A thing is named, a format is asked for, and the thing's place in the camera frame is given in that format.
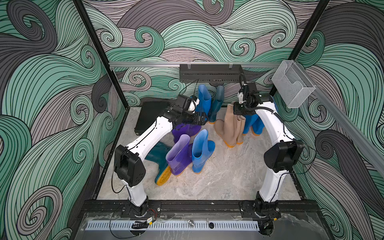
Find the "purple rain boot back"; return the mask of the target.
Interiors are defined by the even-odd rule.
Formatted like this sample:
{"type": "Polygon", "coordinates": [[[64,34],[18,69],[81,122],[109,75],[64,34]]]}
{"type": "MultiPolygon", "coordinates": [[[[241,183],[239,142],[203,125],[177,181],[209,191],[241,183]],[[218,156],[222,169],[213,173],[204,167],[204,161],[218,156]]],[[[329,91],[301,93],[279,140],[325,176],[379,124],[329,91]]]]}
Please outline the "purple rain boot back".
{"type": "Polygon", "coordinates": [[[176,144],[180,139],[181,135],[188,135],[190,137],[195,136],[201,130],[199,125],[191,124],[179,124],[172,130],[172,135],[174,136],[174,143],[176,144]]]}

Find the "blue rain boot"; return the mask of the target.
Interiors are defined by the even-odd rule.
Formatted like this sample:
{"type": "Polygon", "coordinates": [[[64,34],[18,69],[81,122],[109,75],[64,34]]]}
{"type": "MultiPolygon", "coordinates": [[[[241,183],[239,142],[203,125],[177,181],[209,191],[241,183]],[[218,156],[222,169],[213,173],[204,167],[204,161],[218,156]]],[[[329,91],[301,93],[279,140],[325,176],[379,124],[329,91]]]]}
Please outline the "blue rain boot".
{"type": "Polygon", "coordinates": [[[246,123],[245,123],[245,128],[244,128],[244,131],[243,131],[243,135],[247,135],[249,130],[252,129],[252,124],[256,121],[256,119],[258,118],[259,116],[258,115],[246,115],[245,118],[246,118],[246,123]]]}
{"type": "Polygon", "coordinates": [[[254,136],[259,136],[262,134],[265,125],[260,117],[252,124],[252,133],[254,136]]]}

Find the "beige rain boot large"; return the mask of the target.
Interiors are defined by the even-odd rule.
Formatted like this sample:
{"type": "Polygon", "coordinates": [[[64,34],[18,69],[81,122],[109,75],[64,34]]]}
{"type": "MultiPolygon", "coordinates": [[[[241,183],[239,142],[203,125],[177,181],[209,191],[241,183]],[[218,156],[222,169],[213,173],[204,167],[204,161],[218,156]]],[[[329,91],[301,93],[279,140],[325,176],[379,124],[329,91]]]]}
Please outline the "beige rain boot large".
{"type": "Polygon", "coordinates": [[[224,120],[216,120],[214,129],[229,148],[233,148],[237,144],[238,121],[234,115],[233,104],[227,105],[224,120]]]}

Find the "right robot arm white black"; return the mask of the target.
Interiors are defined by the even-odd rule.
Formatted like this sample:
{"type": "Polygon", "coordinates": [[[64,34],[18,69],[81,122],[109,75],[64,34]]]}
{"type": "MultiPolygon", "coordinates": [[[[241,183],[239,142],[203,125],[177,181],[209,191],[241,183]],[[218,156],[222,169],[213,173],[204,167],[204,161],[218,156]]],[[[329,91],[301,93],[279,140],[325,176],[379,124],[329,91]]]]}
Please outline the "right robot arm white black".
{"type": "Polygon", "coordinates": [[[234,102],[234,114],[257,115],[272,142],[272,147],[264,153],[268,170],[256,198],[257,210],[261,212],[271,208],[273,202],[278,200],[281,185],[298,162],[305,145],[286,129],[270,94],[259,93],[255,83],[241,83],[240,86],[238,101],[234,102]]]}

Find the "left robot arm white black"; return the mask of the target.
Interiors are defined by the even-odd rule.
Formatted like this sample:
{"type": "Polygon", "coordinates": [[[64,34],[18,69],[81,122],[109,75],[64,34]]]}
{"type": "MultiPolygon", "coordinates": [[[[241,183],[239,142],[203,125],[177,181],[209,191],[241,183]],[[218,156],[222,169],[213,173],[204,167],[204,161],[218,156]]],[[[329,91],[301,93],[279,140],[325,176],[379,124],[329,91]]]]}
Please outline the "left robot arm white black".
{"type": "Polygon", "coordinates": [[[127,146],[119,145],[115,150],[114,172],[125,184],[131,205],[142,212],[148,206],[142,180],[146,169],[143,164],[150,150],[179,124],[204,125],[207,115],[196,112],[200,100],[197,97],[178,95],[175,102],[160,111],[154,123],[136,140],[127,146]]]}

